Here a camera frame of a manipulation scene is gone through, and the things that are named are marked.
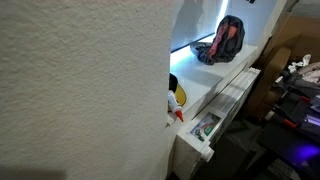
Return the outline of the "dark grey orange-print t-shirt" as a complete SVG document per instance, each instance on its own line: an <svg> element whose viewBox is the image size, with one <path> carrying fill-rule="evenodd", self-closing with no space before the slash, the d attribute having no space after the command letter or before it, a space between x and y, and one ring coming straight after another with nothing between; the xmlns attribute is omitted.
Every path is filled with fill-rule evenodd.
<svg viewBox="0 0 320 180"><path fill-rule="evenodd" d="M244 36L243 21L239 17L227 15L220 21L211 43L194 42L190 50L205 65L229 63L242 50Z"/></svg>

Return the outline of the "white windowsill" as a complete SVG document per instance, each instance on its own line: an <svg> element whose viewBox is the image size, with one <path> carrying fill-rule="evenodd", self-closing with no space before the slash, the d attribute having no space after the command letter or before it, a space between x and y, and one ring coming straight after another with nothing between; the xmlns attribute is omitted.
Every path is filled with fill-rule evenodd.
<svg viewBox="0 0 320 180"><path fill-rule="evenodd" d="M184 122L190 122L208 103L249 66L255 58L257 46L244 44L229 63L205 65L184 47L170 55L169 72L175 75L186 94L182 104Z"/></svg>

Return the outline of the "white glue bottle orange tip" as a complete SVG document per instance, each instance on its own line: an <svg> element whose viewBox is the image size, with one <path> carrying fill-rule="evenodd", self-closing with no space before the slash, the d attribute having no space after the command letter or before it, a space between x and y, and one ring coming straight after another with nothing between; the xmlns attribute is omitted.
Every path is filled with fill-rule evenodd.
<svg viewBox="0 0 320 180"><path fill-rule="evenodd" d="M182 107L177 102L175 93L172 90L168 91L168 105L171 111L180 119L181 122L184 121Z"/></svg>

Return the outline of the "colourful sticker on radiator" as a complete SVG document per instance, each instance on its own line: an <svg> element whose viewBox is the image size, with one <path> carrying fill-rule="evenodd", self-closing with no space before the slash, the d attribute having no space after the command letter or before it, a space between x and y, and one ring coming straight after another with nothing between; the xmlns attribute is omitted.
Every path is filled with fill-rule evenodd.
<svg viewBox="0 0 320 180"><path fill-rule="evenodd" d="M221 118L211 112L208 112L198 124L190 131L201 142L204 142L214 130Z"/></svg>

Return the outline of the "white radiator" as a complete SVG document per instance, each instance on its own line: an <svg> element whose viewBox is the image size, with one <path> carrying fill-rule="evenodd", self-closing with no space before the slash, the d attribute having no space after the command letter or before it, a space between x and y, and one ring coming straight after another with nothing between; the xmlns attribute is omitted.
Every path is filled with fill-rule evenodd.
<svg viewBox="0 0 320 180"><path fill-rule="evenodd" d="M177 133L172 170L180 180L190 180L213 157L212 146L241 109L259 73L254 68L242 71Z"/></svg>

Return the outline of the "cluttered dark desk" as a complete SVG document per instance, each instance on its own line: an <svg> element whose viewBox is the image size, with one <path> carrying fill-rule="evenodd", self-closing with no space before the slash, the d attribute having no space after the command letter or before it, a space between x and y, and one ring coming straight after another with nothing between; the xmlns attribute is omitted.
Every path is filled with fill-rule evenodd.
<svg viewBox="0 0 320 180"><path fill-rule="evenodd" d="M267 150L261 157L265 166L280 159L301 180L320 180L319 71L318 62L310 63L280 82L284 94L258 139Z"/></svg>

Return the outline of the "brown cardboard box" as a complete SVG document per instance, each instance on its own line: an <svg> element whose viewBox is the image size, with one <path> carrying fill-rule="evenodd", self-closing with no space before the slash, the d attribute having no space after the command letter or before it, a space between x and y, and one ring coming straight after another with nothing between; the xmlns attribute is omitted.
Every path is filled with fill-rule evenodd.
<svg viewBox="0 0 320 180"><path fill-rule="evenodd" d="M306 54L311 55L311 63L320 61L320 18L284 13L255 64L262 75L248 98L248 116L260 119L268 113L278 97L272 85L289 62L300 61Z"/></svg>

